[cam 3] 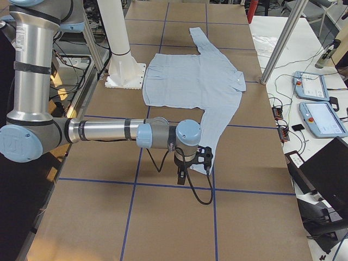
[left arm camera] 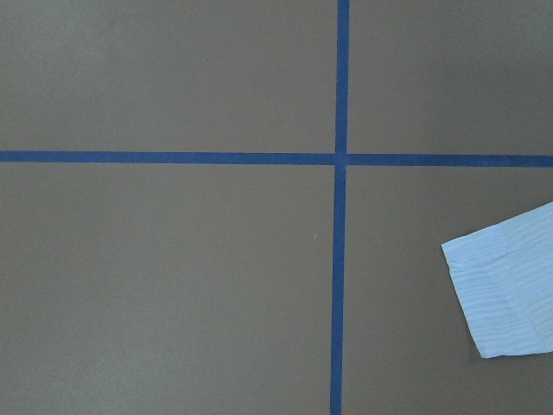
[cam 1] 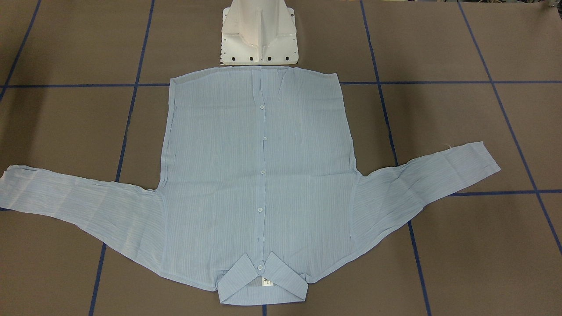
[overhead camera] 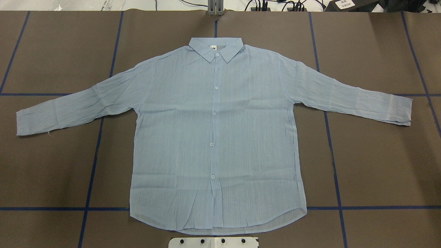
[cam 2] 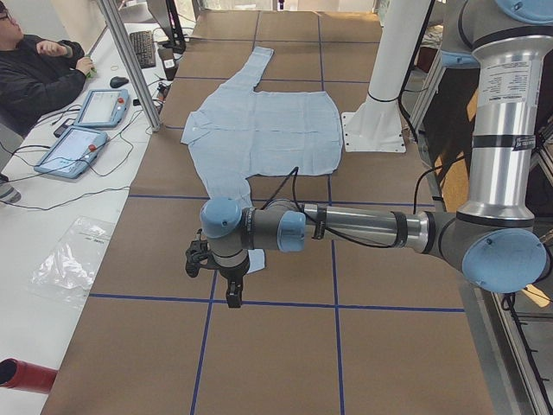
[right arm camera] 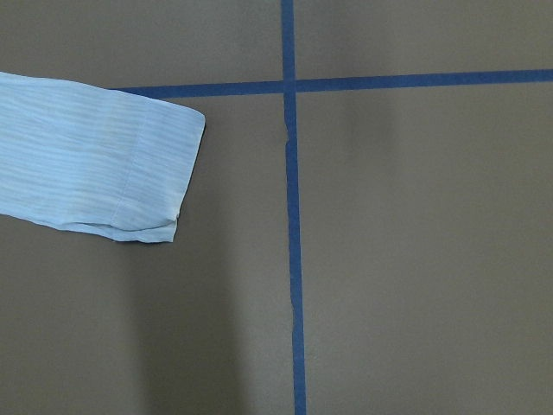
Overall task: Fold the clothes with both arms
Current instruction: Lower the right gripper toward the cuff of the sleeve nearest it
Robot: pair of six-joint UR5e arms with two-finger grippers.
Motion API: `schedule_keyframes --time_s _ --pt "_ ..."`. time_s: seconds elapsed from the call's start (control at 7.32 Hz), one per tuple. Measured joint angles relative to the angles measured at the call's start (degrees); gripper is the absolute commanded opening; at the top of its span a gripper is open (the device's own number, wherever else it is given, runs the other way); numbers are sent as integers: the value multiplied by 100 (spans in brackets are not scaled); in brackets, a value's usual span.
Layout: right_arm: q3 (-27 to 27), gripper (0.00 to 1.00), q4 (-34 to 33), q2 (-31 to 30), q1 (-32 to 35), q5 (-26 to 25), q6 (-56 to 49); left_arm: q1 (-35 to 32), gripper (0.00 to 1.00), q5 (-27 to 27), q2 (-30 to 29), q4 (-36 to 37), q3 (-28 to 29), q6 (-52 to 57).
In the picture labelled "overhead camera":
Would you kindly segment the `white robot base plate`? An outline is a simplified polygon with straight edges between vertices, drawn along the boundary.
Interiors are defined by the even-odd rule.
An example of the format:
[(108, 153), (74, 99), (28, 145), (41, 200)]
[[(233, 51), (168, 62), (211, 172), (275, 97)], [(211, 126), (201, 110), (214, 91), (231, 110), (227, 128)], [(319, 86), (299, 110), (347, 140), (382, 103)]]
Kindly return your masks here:
[(258, 248), (257, 237), (181, 237), (172, 238), (169, 248)]

